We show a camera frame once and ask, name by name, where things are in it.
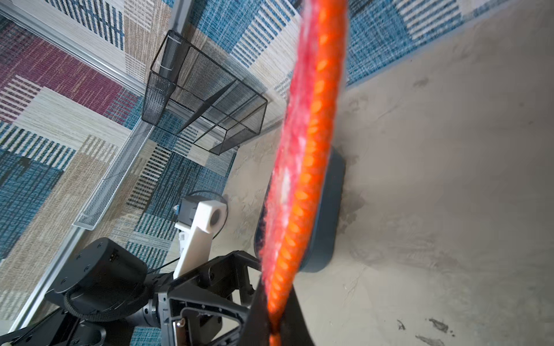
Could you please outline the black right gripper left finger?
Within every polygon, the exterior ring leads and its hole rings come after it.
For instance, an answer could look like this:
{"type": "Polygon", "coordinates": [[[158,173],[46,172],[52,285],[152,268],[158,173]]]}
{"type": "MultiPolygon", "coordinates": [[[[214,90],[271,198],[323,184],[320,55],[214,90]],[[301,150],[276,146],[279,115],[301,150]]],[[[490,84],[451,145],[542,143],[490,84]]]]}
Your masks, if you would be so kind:
{"type": "Polygon", "coordinates": [[[248,318],[241,327],[238,346],[269,346],[271,323],[268,318],[265,285],[260,278],[250,306],[248,318]]]}

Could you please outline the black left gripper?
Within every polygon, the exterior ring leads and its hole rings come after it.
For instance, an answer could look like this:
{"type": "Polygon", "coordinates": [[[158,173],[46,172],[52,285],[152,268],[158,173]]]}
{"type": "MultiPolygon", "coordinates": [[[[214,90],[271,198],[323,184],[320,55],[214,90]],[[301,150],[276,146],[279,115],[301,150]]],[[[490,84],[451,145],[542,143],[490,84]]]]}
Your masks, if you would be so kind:
{"type": "Polygon", "coordinates": [[[259,271],[259,259],[244,251],[218,256],[157,288],[157,314],[162,345],[238,345],[254,300],[248,270],[259,271]],[[201,318],[223,319],[237,326],[210,340],[202,335],[201,318]]]}

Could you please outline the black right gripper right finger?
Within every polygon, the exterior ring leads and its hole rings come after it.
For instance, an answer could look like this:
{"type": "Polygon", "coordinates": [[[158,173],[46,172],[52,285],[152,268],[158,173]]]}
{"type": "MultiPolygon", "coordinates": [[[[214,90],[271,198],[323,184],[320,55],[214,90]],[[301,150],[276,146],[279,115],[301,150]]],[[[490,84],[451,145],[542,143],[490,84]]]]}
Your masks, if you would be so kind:
{"type": "Polygon", "coordinates": [[[281,345],[314,346],[294,288],[289,294],[287,305],[279,324],[281,345]]]}

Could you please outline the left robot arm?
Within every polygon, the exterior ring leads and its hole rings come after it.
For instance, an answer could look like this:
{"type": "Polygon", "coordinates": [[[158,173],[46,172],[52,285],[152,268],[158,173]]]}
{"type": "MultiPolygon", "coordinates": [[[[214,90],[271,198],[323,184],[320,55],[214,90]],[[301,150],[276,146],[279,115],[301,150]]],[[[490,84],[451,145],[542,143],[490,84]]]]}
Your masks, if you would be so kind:
{"type": "Polygon", "coordinates": [[[1,336],[3,345],[129,345],[137,327],[160,330],[163,345],[236,345],[261,264],[234,251],[179,278],[149,270],[108,238],[81,250],[46,293],[55,311],[1,336]]]}

